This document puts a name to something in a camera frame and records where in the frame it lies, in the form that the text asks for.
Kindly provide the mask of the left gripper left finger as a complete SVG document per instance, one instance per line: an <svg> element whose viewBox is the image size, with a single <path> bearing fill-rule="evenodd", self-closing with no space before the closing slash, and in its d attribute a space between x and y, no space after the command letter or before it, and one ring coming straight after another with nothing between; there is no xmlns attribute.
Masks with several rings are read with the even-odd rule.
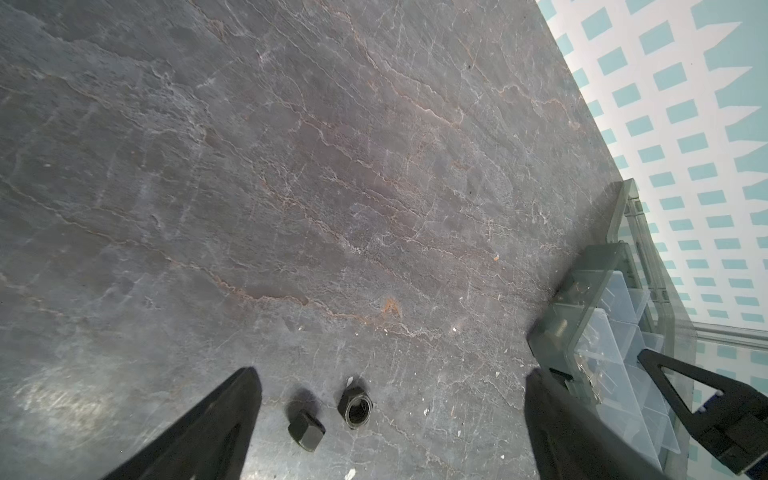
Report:
<svg viewBox="0 0 768 480"><path fill-rule="evenodd" d="M107 479L238 479L261 405L253 367L236 370Z"/></svg>

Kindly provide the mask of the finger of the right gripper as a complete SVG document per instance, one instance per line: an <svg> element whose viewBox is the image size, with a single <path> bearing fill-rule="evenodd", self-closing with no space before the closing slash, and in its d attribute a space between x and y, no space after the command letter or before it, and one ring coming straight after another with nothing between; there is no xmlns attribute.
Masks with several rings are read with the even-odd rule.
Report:
<svg viewBox="0 0 768 480"><path fill-rule="evenodd" d="M638 360L690 436L732 473L767 474L767 396L732 378L694 364L642 350ZM670 371L714 389L691 410L668 379Z"/></svg>

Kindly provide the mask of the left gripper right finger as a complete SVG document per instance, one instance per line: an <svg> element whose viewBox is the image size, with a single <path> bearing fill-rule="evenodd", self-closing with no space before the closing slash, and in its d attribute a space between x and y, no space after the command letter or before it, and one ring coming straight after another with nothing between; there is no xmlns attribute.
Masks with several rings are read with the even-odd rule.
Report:
<svg viewBox="0 0 768 480"><path fill-rule="evenodd" d="M542 479L663 479L549 373L526 377L524 415Z"/></svg>

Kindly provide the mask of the dark ring washer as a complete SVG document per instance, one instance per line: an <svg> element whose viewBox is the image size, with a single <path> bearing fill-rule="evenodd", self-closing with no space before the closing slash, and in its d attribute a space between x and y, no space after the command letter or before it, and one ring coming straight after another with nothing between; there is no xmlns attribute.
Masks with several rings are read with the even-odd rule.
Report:
<svg viewBox="0 0 768 480"><path fill-rule="evenodd" d="M364 426L373 409L373 402L360 386L349 386L341 396L337 410L345 424L352 430Z"/></svg>

